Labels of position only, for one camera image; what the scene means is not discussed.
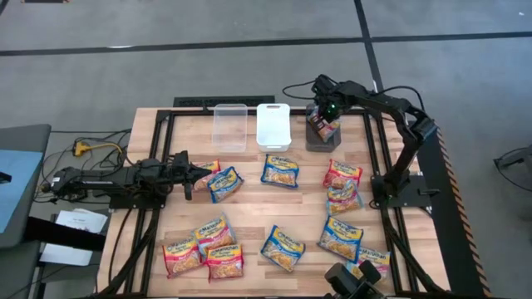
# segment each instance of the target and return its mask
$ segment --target butcher block tabletop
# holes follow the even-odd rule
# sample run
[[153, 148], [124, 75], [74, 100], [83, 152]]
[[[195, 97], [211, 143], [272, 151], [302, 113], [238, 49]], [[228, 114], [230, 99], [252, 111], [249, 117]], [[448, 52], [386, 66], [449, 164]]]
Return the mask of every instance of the butcher block tabletop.
[[[148, 158], [155, 126], [155, 115], [160, 108], [140, 108], [136, 112], [128, 148], [131, 160]], [[384, 121], [392, 159], [402, 149], [401, 136], [395, 124]], [[163, 124], [159, 152], [162, 151], [166, 124]], [[322, 186], [330, 159], [363, 168], [359, 186], [365, 203], [363, 209], [342, 213], [335, 218], [364, 230], [362, 246], [386, 252], [380, 212], [369, 207], [372, 200], [370, 177], [372, 165], [367, 146], [363, 118], [360, 115], [342, 116], [342, 143], [332, 153], [313, 153], [305, 150], [305, 118], [291, 116], [292, 144], [287, 152], [278, 153], [299, 165], [297, 189], [286, 189], [260, 182], [265, 153], [259, 151], [256, 142], [256, 117], [248, 116], [247, 148], [243, 153], [218, 153], [211, 144], [212, 116], [180, 116], [175, 118], [175, 127], [170, 153], [188, 150], [190, 161], [209, 162], [219, 159], [222, 169], [234, 166], [245, 180], [242, 188], [221, 203], [213, 204], [208, 192], [193, 193], [191, 201], [185, 200], [182, 186], [176, 185], [169, 195], [166, 206], [160, 211], [154, 259], [150, 274], [149, 297], [249, 297], [249, 296], [316, 296], [333, 292], [323, 275], [336, 262], [345, 262], [341, 257], [320, 248], [316, 242], [322, 234], [327, 218], [325, 209], [326, 189]], [[372, 129], [381, 169], [385, 169], [377, 124], [372, 120]], [[417, 171], [416, 162], [411, 171]], [[208, 281], [206, 266], [168, 279], [162, 246], [179, 241], [190, 235], [194, 228], [219, 217], [224, 213], [234, 229], [238, 243], [244, 251], [244, 276], [240, 278]], [[426, 272], [441, 287], [448, 289], [446, 271], [438, 246], [432, 219], [419, 208], [403, 209], [411, 251]], [[119, 227], [126, 215], [125, 210], [112, 214], [111, 224], [100, 270], [98, 287], [107, 286], [111, 253]], [[126, 221], [118, 242], [113, 262], [112, 276], [121, 269], [131, 251], [137, 211], [133, 210]], [[146, 214], [146, 223], [150, 212]], [[296, 264], [294, 271], [286, 272], [260, 254], [272, 226], [278, 225], [288, 236], [306, 244], [306, 252]], [[408, 289], [407, 274], [400, 253], [402, 287]], [[140, 289], [144, 256], [139, 258], [135, 271], [133, 292]], [[377, 287], [385, 294], [393, 293], [392, 278], [380, 281]]]

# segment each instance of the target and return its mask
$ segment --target ramen packet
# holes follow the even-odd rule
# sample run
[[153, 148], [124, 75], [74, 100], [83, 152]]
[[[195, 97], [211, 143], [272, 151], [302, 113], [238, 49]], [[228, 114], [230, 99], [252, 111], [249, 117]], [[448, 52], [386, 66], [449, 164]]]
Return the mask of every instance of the ramen packet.
[[323, 142], [327, 142], [340, 128], [340, 120], [333, 120], [329, 123], [319, 115], [318, 110], [318, 106], [314, 107], [314, 110], [307, 116], [307, 121]]
[[197, 240], [199, 252], [203, 257], [207, 257], [209, 250], [236, 244], [234, 231], [225, 214], [195, 229], [192, 234]]
[[381, 280], [386, 279], [388, 271], [390, 270], [390, 252], [380, 253], [378, 251], [360, 248], [360, 253], [357, 262], [346, 262], [347, 270], [360, 279], [364, 274], [358, 268], [364, 261], [370, 261], [372, 265], [381, 273]]
[[362, 176], [362, 168], [352, 167], [350, 165], [338, 162], [336, 160], [329, 160], [329, 171], [323, 178], [324, 187], [333, 187], [335, 189], [342, 189], [349, 179], [360, 184], [360, 177]]
[[194, 237], [163, 245], [163, 254], [168, 278], [175, 278], [202, 265], [200, 250]]
[[207, 189], [207, 183], [216, 176], [216, 174], [221, 170], [219, 167], [219, 159], [203, 163], [203, 164], [197, 164], [196, 166], [201, 167], [202, 169], [208, 169], [212, 173], [204, 176], [201, 179], [198, 179], [198, 181], [194, 184], [194, 191], [203, 191]]
[[244, 180], [231, 166], [222, 172], [217, 173], [208, 183], [207, 188], [210, 190], [210, 199], [213, 203], [219, 203], [220, 201], [228, 198], [231, 194], [234, 194], [240, 186], [244, 183]]
[[266, 184], [274, 184], [282, 187], [297, 188], [299, 167], [291, 159], [266, 154], [263, 175], [260, 181]]
[[260, 252], [284, 270], [291, 272], [305, 252], [305, 244], [293, 240], [274, 225]]
[[329, 215], [338, 215], [353, 211], [364, 206], [357, 185], [349, 179], [342, 189], [327, 188], [327, 202], [325, 203]]
[[210, 250], [205, 263], [209, 267], [209, 280], [242, 277], [244, 275], [242, 245], [229, 245]]
[[329, 216], [325, 222], [318, 246], [350, 262], [357, 262], [364, 231]]

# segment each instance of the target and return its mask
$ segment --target gray carpet floor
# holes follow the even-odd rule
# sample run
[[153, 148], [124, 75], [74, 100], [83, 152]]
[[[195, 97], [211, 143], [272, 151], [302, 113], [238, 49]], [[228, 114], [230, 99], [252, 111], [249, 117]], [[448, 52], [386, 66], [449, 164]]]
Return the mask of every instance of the gray carpet floor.
[[[525, 0], [362, 4], [372, 37], [532, 31]], [[0, 15], [0, 51], [361, 36], [352, 0], [12, 0]], [[532, 39], [373, 46], [384, 86], [417, 88], [446, 137], [491, 291], [529, 298], [532, 196], [500, 177], [492, 159], [532, 142]], [[0, 127], [121, 130], [131, 127], [137, 107], [171, 106], [174, 96], [275, 95], [301, 105], [281, 89], [320, 73], [373, 85], [362, 43], [0, 56]], [[395, 95], [415, 102], [412, 94]], [[52, 135], [48, 153], [77, 136]], [[69, 156], [60, 165], [82, 163]], [[532, 188], [520, 165], [508, 175]], [[62, 208], [71, 205], [34, 205], [32, 215], [49, 218]], [[93, 287], [91, 276], [53, 282], [46, 298], [85, 296]]]

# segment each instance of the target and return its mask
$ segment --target white paper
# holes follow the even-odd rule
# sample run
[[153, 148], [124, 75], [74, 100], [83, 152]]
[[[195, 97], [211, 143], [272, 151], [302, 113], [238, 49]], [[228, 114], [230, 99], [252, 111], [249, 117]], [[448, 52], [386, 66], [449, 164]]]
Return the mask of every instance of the white paper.
[[[86, 230], [91, 233], [99, 233], [107, 221], [107, 216], [94, 213], [82, 208], [74, 211], [61, 211], [56, 223]], [[41, 255], [41, 262], [56, 262], [68, 265], [86, 266], [89, 264], [92, 251], [75, 249], [67, 246], [47, 244]]]

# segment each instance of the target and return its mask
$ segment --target clear plastic container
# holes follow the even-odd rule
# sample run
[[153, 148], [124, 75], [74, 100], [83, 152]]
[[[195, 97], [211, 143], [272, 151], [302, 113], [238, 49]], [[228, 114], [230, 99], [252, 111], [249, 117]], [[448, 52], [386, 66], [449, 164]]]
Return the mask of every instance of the clear plastic container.
[[214, 108], [213, 146], [222, 153], [246, 150], [248, 107], [244, 104], [218, 104]]

